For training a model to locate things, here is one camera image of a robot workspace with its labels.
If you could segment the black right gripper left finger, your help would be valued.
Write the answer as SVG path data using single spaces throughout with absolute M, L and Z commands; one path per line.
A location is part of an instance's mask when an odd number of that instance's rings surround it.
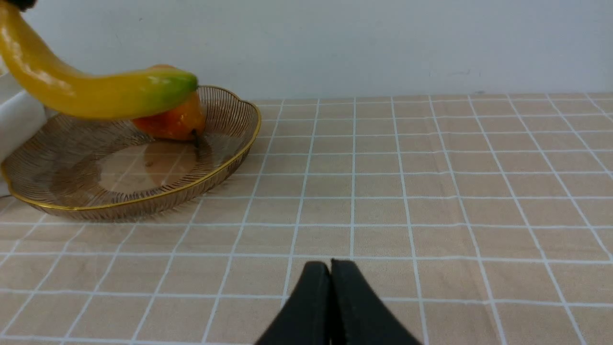
M 289 299 L 256 341 L 257 345 L 328 345 L 330 271 L 309 261 Z

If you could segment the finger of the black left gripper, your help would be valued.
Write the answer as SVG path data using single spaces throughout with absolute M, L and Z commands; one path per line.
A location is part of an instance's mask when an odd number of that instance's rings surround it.
M 26 12 L 36 5 L 37 0 L 6 0 L 6 3 L 19 9 L 21 12 Z

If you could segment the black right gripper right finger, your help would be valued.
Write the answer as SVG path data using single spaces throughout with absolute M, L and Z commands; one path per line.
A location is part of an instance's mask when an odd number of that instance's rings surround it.
M 331 260 L 333 345 L 420 345 L 379 299 L 355 262 Z

